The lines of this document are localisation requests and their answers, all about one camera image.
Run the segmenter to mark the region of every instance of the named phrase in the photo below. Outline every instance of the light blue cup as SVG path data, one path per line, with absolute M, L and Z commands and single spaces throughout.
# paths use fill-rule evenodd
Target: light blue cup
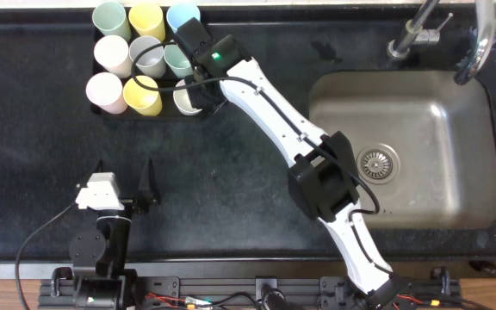
M 168 9 L 166 20 L 171 30 L 175 33 L 179 27 L 193 17 L 200 21 L 200 10 L 198 7 L 192 3 L 181 3 Z

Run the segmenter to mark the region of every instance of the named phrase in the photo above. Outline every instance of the stainless steel sink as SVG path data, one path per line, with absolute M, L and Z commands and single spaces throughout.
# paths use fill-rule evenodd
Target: stainless steel sink
M 496 220 L 489 101 L 454 72 L 338 72 L 313 86 L 309 119 L 350 140 L 381 212 L 370 227 L 482 228 Z M 364 208 L 372 208 L 360 189 Z

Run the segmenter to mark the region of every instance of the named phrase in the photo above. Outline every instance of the drain strainer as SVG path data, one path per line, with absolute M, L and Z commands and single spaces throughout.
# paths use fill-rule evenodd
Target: drain strainer
M 375 180 L 389 176 L 392 168 L 392 159 L 381 150 L 370 150 L 363 155 L 361 169 Z
M 397 176 L 400 159 L 392 147 L 379 143 L 367 146 L 359 152 L 357 167 L 368 182 L 385 184 Z

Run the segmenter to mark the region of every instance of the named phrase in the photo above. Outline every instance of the faucet handle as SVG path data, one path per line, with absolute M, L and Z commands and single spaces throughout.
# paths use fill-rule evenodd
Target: faucet handle
M 440 34 L 439 32 L 447 22 L 450 21 L 450 19 L 453 18 L 453 13 L 449 13 L 447 15 L 447 18 L 436 28 L 436 29 L 424 29 L 422 30 L 418 35 L 417 38 L 414 40 L 413 45 L 435 45 L 439 43 L 439 38 Z

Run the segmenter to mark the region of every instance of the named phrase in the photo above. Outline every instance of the wood surface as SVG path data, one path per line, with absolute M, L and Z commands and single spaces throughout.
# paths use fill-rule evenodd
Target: wood surface
M 462 296 L 496 309 L 496 279 L 462 279 Z M 22 289 L 30 309 L 37 308 L 39 280 L 23 280 Z M 14 280 L 0 280 L 0 309 L 22 310 Z

